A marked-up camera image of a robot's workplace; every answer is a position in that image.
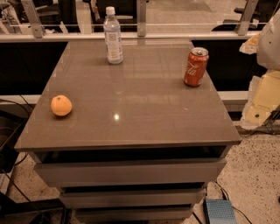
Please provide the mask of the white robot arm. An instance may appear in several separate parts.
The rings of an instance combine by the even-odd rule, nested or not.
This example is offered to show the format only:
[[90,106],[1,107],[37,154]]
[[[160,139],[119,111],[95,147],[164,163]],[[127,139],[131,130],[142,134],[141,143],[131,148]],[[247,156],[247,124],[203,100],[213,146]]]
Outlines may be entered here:
[[256,54],[259,65],[271,70],[280,70],[280,9],[263,27]]

